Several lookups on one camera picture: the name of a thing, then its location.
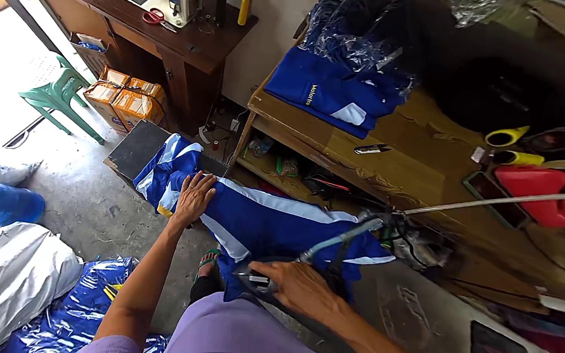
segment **orange box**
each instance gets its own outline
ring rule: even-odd
[[[159,84],[151,84],[105,67],[85,92],[91,106],[118,134],[126,135],[141,120],[161,123],[168,111],[167,96]]]
[[[114,131],[121,135],[127,135],[129,130],[126,129],[121,118],[117,116],[117,112],[111,106],[111,102],[119,92],[121,92],[121,88],[116,88],[105,82],[96,82],[84,92],[84,97]]]
[[[167,111],[167,96],[159,84],[132,77],[112,102],[117,116],[131,130],[141,119],[158,125]]]

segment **red scissors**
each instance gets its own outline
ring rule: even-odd
[[[157,8],[151,8],[149,11],[144,12],[143,20],[150,25],[161,25],[165,29],[177,33],[176,29],[164,20],[164,13]]]

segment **white fabric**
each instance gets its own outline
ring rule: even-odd
[[[180,151],[178,153],[178,155],[176,156],[176,158],[184,155],[187,152],[191,152],[191,151],[202,152],[203,150],[204,150],[204,147],[202,147],[202,145],[200,145],[199,143],[192,143],[192,144],[188,145],[187,147],[185,147],[182,151]]]
[[[178,145],[178,141],[180,141],[180,135],[179,134],[171,134],[170,137],[167,139],[167,141],[165,141],[165,150],[164,153],[161,157],[161,159],[158,161],[157,164],[161,164],[161,163],[166,163],[171,161],[173,158],[173,153],[176,149],[176,145]]]
[[[178,198],[180,197],[179,191],[173,191],[171,189],[171,183],[167,184],[167,189],[161,197],[161,200],[158,202],[159,206],[163,206],[168,211],[173,209],[173,206],[178,202]]]
[[[149,173],[143,178],[143,180],[137,184],[136,191],[143,194],[145,199],[147,200],[147,188],[152,185],[152,181],[154,181],[154,170],[150,170]]]
[[[16,222],[0,228],[0,344],[74,287],[82,259],[48,229]]]
[[[321,209],[315,207],[314,205],[290,200],[288,198],[278,197],[261,190],[240,187],[226,178],[219,178],[217,179],[217,181],[251,199],[252,201],[255,201],[258,204],[280,212],[285,212],[305,219],[310,219],[319,223],[332,223],[337,221],[351,221],[355,223],[358,222],[358,219],[355,216],[346,212],[323,212]]]
[[[349,105],[334,112],[330,116],[343,120],[346,123],[358,126],[365,121],[366,114],[367,113],[365,112],[365,110],[361,109],[361,107],[352,102]]]
[[[364,256],[363,258],[343,260],[343,262],[348,262],[351,264],[384,264],[385,262],[394,260],[396,260],[396,256],[385,256],[383,258],[368,258],[367,256]]]
[[[245,259],[249,254],[250,251],[246,249],[246,247],[241,244],[232,234],[228,232],[224,227],[222,227],[216,220],[208,217],[206,214],[200,216],[202,223],[210,229],[213,234],[215,234],[215,238],[228,252],[234,260],[235,263]]]

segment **person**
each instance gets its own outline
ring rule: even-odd
[[[202,172],[184,179],[176,213],[115,297],[93,342],[81,353],[142,352],[171,259],[184,228],[197,220],[215,195],[216,178]],[[180,318],[165,352],[312,352],[263,306],[240,298],[224,302],[214,285],[216,255],[201,259],[191,303]],[[300,262],[251,262],[250,268],[279,286],[276,298],[289,309],[313,318],[339,335],[356,352],[402,353]]]

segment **hand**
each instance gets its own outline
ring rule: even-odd
[[[279,287],[274,296],[285,307],[318,321],[327,320],[343,301],[326,281],[304,262],[273,262],[270,265],[252,261],[249,267],[270,277]]]
[[[169,219],[170,222],[180,222],[183,226],[197,220],[206,210],[208,202],[215,196],[216,189],[211,189],[217,177],[209,174],[201,178],[202,171],[196,175],[187,176],[182,182],[180,197],[176,205],[176,212]]]

